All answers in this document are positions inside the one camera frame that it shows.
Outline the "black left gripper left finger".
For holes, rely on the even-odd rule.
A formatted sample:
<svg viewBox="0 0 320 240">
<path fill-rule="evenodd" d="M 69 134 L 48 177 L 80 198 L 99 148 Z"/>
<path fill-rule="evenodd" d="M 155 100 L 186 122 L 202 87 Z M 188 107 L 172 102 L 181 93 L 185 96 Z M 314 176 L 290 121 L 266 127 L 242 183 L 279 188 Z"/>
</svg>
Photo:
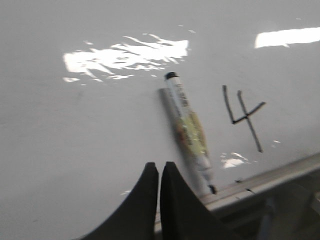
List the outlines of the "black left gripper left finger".
<svg viewBox="0 0 320 240">
<path fill-rule="evenodd" d="M 159 172 L 148 162 L 122 204 L 85 240 L 153 240 L 158 201 Z"/>
</svg>

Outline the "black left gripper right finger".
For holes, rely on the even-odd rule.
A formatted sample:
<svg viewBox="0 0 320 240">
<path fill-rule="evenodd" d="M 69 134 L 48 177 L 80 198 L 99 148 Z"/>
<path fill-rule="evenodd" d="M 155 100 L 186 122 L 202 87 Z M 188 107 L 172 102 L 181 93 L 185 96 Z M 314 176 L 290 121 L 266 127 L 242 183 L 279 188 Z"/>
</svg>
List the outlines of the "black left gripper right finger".
<svg viewBox="0 0 320 240">
<path fill-rule="evenodd" d="M 160 218 L 164 240 L 240 239 L 203 205 L 174 162 L 167 162 L 163 169 Z"/>
</svg>

